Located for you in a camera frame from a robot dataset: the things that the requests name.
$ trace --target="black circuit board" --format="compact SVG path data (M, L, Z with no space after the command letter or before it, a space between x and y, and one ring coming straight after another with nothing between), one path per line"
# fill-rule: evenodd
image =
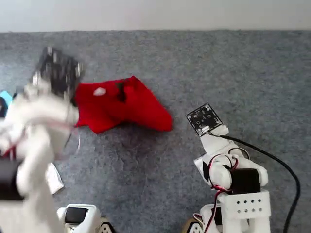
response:
M36 79L43 79L51 85L54 94L70 100L83 74L82 64L73 57L53 47L46 47L36 66L33 84L36 84Z
M208 103L187 114L187 119L200 137L222 125L222 121Z

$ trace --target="white wall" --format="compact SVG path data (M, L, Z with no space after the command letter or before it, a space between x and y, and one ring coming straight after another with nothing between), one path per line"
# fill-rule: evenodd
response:
M0 32L311 29L311 0L1 0Z

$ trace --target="red fabric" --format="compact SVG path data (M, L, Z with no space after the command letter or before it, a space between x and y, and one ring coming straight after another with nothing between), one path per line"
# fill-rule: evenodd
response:
M119 98L118 83L124 83L125 101ZM99 87L106 93L96 96L94 91ZM133 122L158 131L172 130L170 113L135 76L102 83L81 83L74 99L79 109L76 126L88 125L95 133L102 133L122 122Z

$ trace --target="carpet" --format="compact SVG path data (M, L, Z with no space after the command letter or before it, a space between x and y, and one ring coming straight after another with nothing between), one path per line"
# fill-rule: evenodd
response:
M57 207L97 205L119 233L177 233L213 202L193 160L204 153L185 114L209 102L229 135L288 163L302 183L290 232L311 228L311 32L134 31L0 34L0 89L13 93L52 45L86 65L84 82L135 75L171 112L173 131L124 124L82 128L80 153L56 166ZM268 170L271 229L282 232L295 186L289 173L249 150Z

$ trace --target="white plastic part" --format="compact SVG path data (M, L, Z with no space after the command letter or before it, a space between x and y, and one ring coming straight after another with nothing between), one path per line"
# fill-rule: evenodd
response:
M228 128L225 125L221 125L216 129L211 131L214 135L225 135L228 133ZM254 168L258 171L259 174L259 182L261 186L265 186L268 183L268 173L267 170L244 158L243 153L240 150L235 150L235 155L229 155L228 152L232 148L238 147L233 141L223 139L221 137L216 137L210 134L205 134L201 137L202 144L204 146L204 150L206 154L194 160L196 167L198 168L201 176L204 181L211 186L210 181L207 181L204 178L203 173L203 162L209 164L210 160L217 154L226 154L231 159L231 163L235 163L234 157L238 158L239 165L237 168ZM231 187L231 174L224 167L224 165L230 166L230 162L227 157L219 156L215 159L215 163L210 168L209 175L212 180L213 185L218 185L229 189Z
M250 219L249 233L270 233L271 207L267 190L239 195L221 194L223 232L242 233L241 220Z
M52 195L64 187L64 183L59 175L59 172L57 171L55 165L52 163L48 165L45 178Z
M193 223L190 230L188 230L189 233L203 233L203 229L201 228L199 223Z
M208 224L210 217L212 216L212 208L213 207L214 207L213 204L205 205L200 210L200 215L202 216L202 219L203 219L203 224L204 224L203 229L204 230L207 227L207 224ZM212 221L211 225L209 226L208 232L209 233L220 233L220 231L216 227L214 220Z
M66 208L58 209L57 215L63 226L65 226L66 209L69 207L88 209L84 221L76 226L72 233L95 233L98 231L101 225L101 213L95 205L70 204Z
M106 218L102 218L101 222L102 223L98 230L98 233L113 233Z

